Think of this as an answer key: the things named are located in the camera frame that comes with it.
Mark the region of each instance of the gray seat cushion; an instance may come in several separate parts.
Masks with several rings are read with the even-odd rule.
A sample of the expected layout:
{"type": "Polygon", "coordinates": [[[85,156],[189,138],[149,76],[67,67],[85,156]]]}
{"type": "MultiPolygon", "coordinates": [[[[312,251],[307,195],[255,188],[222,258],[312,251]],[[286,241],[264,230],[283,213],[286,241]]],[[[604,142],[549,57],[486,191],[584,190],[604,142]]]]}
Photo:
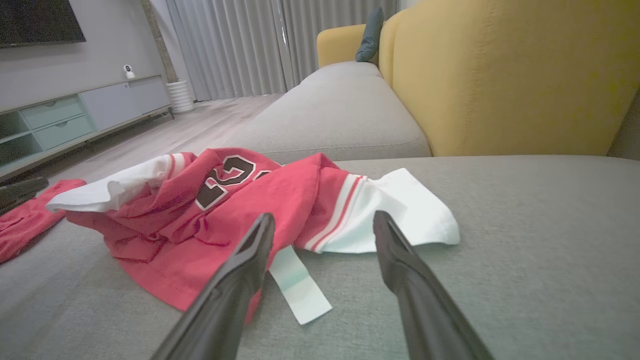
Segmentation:
{"type": "MultiPolygon", "coordinates": [[[[419,254],[496,359],[640,353],[640,162],[587,156],[345,161],[406,167],[452,210],[455,247],[419,254]]],[[[267,276],[238,359],[407,359],[375,254],[299,251],[333,310],[298,325],[267,276]]],[[[148,359],[180,313],[130,280],[100,236],[66,221],[0,266],[1,359],[148,359]]]]}
{"type": "Polygon", "coordinates": [[[323,67],[227,143],[291,163],[317,152],[333,161],[430,156],[427,141],[370,63],[323,67]]]}

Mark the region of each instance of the drawer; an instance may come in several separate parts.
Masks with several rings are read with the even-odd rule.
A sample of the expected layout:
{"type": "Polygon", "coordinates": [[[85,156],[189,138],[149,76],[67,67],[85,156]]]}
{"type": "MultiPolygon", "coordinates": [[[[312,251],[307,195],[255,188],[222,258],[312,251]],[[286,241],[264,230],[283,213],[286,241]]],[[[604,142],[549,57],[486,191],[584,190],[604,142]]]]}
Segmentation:
{"type": "Polygon", "coordinates": [[[66,97],[20,110],[20,113],[32,129],[37,129],[56,121],[82,115],[83,111],[76,97],[66,97]]]}
{"type": "Polygon", "coordinates": [[[89,121],[81,116],[36,131],[35,134],[42,144],[42,149],[49,150],[92,131],[93,128],[89,121]]]}

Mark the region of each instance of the red cloth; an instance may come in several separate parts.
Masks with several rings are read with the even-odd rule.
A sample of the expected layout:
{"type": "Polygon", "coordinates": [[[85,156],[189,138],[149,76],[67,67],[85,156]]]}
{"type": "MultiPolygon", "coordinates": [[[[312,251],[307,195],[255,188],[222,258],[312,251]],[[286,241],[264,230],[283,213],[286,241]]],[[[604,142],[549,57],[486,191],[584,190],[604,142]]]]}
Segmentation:
{"type": "Polygon", "coordinates": [[[52,227],[65,216],[66,211],[55,213],[44,206],[57,194],[85,185],[84,180],[61,180],[35,197],[0,217],[0,263],[11,260],[34,237],[52,227]]]}
{"type": "MultiPolygon", "coordinates": [[[[326,227],[349,175],[323,154],[286,167],[236,148],[171,157],[168,178],[156,187],[147,183],[118,210],[68,211],[67,219],[101,232],[113,257],[140,286],[183,311],[261,213],[272,213],[276,222],[269,265],[294,241],[304,247],[326,227]],[[175,175],[174,164],[182,164],[182,157],[184,170],[175,175]],[[240,158],[236,165],[248,167],[249,174],[225,168],[231,158],[240,158]],[[224,195],[216,197],[216,189],[224,195]]],[[[247,320],[259,297],[252,299],[247,320]]]]}

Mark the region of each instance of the white ribbed pot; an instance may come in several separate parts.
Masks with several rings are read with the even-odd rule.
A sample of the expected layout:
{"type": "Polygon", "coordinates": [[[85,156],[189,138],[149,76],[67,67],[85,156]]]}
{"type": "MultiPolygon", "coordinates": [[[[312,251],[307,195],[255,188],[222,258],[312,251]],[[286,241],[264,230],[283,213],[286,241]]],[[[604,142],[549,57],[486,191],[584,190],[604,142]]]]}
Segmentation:
{"type": "Polygon", "coordinates": [[[166,86],[169,88],[174,114],[188,113],[195,109],[191,96],[189,96],[186,80],[169,83],[166,86]]]}

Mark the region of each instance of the red stripe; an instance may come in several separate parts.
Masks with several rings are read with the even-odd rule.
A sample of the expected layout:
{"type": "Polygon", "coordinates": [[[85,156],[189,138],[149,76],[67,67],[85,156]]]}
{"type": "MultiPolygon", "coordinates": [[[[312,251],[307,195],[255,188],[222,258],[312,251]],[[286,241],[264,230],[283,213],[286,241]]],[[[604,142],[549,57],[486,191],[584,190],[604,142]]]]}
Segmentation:
{"type": "Polygon", "coordinates": [[[331,229],[331,231],[326,233],[322,238],[320,238],[320,240],[318,240],[314,244],[314,246],[311,247],[311,251],[316,251],[318,245],[320,245],[320,243],[324,239],[326,239],[327,236],[331,235],[338,228],[338,226],[340,226],[340,224],[342,223],[342,220],[344,219],[344,214],[347,213],[347,209],[349,208],[349,203],[351,202],[351,198],[353,196],[353,193],[356,190],[356,186],[358,185],[358,182],[360,181],[361,178],[362,178],[362,176],[358,176],[358,178],[356,178],[356,181],[353,182],[353,185],[351,186],[351,190],[349,190],[349,195],[347,196],[347,201],[344,202],[344,206],[342,207],[342,213],[340,214],[340,218],[338,219],[338,222],[335,224],[333,229],[331,229]]]}
{"type": "Polygon", "coordinates": [[[169,154],[169,156],[171,156],[171,169],[169,170],[167,180],[171,179],[171,175],[173,175],[173,168],[175,168],[175,158],[173,157],[173,154],[169,154]]]}

